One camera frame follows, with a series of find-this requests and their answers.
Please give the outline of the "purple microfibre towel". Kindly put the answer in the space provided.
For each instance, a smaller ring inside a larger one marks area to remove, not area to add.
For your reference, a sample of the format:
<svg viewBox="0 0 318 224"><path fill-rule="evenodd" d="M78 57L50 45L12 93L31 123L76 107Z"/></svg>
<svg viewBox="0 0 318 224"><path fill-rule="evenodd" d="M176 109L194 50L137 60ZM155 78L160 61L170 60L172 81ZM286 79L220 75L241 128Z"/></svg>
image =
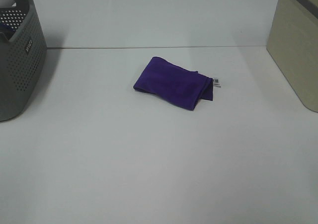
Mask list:
<svg viewBox="0 0 318 224"><path fill-rule="evenodd" d="M152 57L133 86L134 90L157 95L193 111L199 100L213 100L214 80L189 71L160 57Z"/></svg>

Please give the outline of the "grey perforated plastic basket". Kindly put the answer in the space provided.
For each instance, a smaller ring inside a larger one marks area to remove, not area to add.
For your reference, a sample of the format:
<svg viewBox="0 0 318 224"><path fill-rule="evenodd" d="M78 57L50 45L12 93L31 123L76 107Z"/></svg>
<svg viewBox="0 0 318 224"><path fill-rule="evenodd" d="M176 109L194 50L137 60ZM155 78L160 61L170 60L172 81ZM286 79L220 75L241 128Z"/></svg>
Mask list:
<svg viewBox="0 0 318 224"><path fill-rule="evenodd" d="M0 9L0 120L24 110L43 69L47 45L33 0Z"/></svg>

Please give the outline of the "beige plastic bin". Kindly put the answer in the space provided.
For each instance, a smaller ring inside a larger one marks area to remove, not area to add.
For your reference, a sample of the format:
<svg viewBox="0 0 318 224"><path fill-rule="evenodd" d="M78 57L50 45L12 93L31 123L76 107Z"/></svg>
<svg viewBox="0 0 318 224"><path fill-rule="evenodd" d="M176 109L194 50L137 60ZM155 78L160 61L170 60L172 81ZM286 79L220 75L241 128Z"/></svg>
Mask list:
<svg viewBox="0 0 318 224"><path fill-rule="evenodd" d="M266 49L300 99L318 110L318 0L278 0Z"/></svg>

